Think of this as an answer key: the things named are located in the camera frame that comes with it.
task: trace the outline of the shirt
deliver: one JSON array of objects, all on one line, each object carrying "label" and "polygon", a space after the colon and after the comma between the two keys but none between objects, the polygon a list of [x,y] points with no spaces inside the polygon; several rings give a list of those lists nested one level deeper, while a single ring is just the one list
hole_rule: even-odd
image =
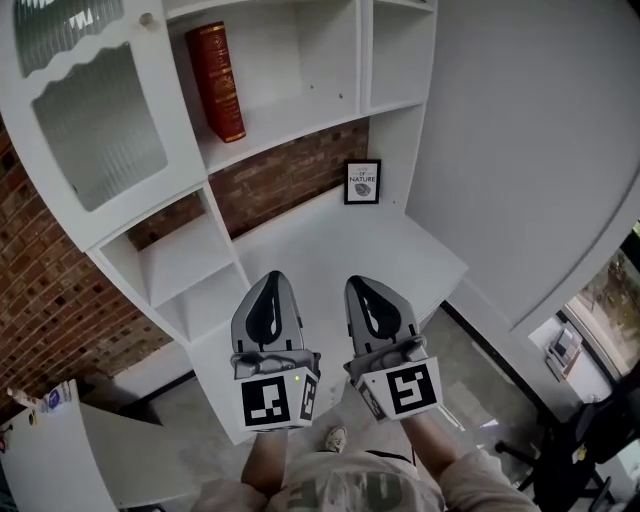
[{"label": "shirt", "polygon": [[214,481],[203,486],[192,512],[440,512],[445,503],[459,512],[539,512],[483,450],[449,466],[440,487],[420,480],[405,461],[364,452],[312,453],[287,467],[285,485],[270,501],[249,485]]}]

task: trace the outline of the red book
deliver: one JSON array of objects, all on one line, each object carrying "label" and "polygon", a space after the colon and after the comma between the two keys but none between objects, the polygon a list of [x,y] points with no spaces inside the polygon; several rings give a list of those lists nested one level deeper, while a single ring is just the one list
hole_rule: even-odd
[{"label": "red book", "polygon": [[246,132],[224,22],[191,30],[185,37],[209,127],[224,142],[243,138]]}]

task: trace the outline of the white cabinet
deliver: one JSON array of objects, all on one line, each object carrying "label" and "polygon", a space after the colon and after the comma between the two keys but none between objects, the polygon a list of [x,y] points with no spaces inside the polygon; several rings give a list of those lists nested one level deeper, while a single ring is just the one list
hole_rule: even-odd
[{"label": "white cabinet", "polygon": [[[404,215],[435,0],[41,3],[0,6],[0,109],[18,154],[73,241],[186,348],[234,442],[246,436],[225,394],[230,320],[262,275],[287,274],[307,345],[323,353],[317,414],[346,379],[350,275],[384,281],[420,318],[462,278],[465,265]],[[229,144],[207,126],[184,38],[218,21],[247,133]],[[345,206],[334,189],[230,239],[208,174],[364,116],[368,155],[382,160],[379,205]],[[199,216],[148,247],[132,242],[131,228],[192,194]]]},{"label": "white cabinet", "polygon": [[7,1],[0,20],[3,118],[81,250],[204,179],[160,0]]}]

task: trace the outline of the shoe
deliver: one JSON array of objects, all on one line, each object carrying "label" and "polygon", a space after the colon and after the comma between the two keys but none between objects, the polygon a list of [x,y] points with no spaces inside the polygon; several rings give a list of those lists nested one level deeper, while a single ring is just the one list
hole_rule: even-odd
[{"label": "shoe", "polygon": [[327,434],[324,440],[324,450],[333,453],[342,453],[347,446],[347,429],[335,427]]}]

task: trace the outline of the black chair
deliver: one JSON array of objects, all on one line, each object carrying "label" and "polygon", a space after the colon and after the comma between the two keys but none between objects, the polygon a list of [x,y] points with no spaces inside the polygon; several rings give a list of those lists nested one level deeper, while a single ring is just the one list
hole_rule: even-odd
[{"label": "black chair", "polygon": [[[595,512],[605,500],[613,503],[611,478],[603,481],[596,464],[607,462],[638,438],[640,363],[620,380],[607,399],[585,404],[566,423],[547,428],[537,459],[504,442],[496,444],[495,449],[533,467],[518,489],[522,491],[533,484],[534,501],[542,512],[566,512],[579,498],[593,498],[589,511]],[[574,453],[583,445],[584,460],[574,463]],[[596,488],[587,489],[592,480]]]}]

